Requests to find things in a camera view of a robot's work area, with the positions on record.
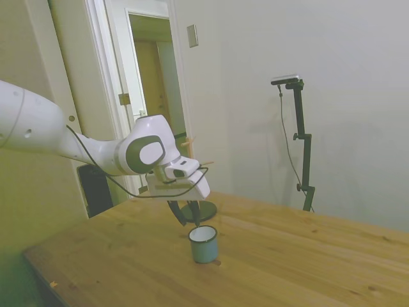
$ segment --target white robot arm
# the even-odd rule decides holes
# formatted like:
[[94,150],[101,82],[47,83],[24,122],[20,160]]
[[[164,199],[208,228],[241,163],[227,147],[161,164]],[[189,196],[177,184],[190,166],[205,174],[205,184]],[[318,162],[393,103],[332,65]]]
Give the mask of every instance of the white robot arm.
[[196,201],[210,193],[199,163],[180,155],[162,115],[139,118],[125,139],[97,141],[70,131],[62,110],[51,101],[0,81],[0,148],[94,164],[84,147],[110,175],[147,174],[152,196]]

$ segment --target black metal pole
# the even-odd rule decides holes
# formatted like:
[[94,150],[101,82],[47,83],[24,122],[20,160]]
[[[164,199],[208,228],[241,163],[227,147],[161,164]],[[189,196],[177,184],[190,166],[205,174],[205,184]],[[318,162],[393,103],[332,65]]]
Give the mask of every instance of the black metal pole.
[[294,101],[295,101],[295,116],[297,117],[298,134],[303,136],[305,134],[305,127],[304,127],[304,112],[302,110],[301,90],[302,90],[302,87],[300,86],[297,86],[296,88],[294,88]]
[[304,140],[304,158],[302,163],[302,183],[297,184],[298,191],[306,192],[303,210],[310,211],[313,203],[315,187],[309,186],[309,171],[311,166],[311,134],[305,133],[304,127],[304,112],[302,110],[302,97],[301,91],[304,89],[303,80],[297,82],[286,84],[287,90],[294,91],[294,102],[295,102],[295,115],[297,117],[297,130],[298,134],[294,134],[294,140],[302,139]]

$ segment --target wooden door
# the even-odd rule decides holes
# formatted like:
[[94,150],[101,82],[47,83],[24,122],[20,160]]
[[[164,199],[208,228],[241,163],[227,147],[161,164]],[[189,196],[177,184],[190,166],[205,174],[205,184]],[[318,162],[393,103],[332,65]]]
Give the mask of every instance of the wooden door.
[[148,115],[162,114],[171,125],[157,43],[136,41],[135,49]]

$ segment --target round stand base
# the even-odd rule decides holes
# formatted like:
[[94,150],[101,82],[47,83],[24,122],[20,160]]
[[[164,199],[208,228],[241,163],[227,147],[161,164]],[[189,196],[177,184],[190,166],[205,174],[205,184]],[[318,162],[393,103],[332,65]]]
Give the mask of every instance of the round stand base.
[[[214,203],[211,203],[210,201],[199,201],[199,208],[200,208],[200,222],[211,219],[213,216],[215,216],[217,212],[216,205]],[[181,212],[183,213],[183,215],[185,216],[185,219],[188,222],[194,223],[192,211],[190,211],[190,208],[188,205],[184,206],[181,209]]]

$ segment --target doorway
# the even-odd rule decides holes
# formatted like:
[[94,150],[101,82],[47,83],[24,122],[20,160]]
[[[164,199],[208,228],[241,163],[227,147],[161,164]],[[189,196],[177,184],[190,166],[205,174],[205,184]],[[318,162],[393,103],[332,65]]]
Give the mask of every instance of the doorway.
[[[127,136],[139,117],[163,112],[173,130],[180,153],[185,156],[188,156],[188,151],[193,153],[191,143],[189,147],[181,146],[187,140],[185,136],[190,140],[193,132],[189,121],[181,39],[176,31],[174,0],[86,0],[86,7],[116,137],[120,139]],[[146,82],[142,84],[136,40],[156,43],[157,54],[147,52],[147,46],[142,46],[142,52],[148,53],[155,63],[156,84],[162,87],[160,91],[163,94],[159,95],[159,98],[162,95],[159,102],[153,101],[152,104],[163,111],[155,111],[151,107],[148,110],[146,107],[145,92],[149,95],[153,91],[149,90],[150,86]],[[125,176],[124,181],[125,187],[134,194],[146,189],[144,176]]]
[[[182,155],[187,155],[187,148],[181,146],[186,127],[169,19],[129,14],[129,21],[146,113],[166,118],[176,146]],[[132,110],[136,120],[141,112],[137,106],[132,106]]]

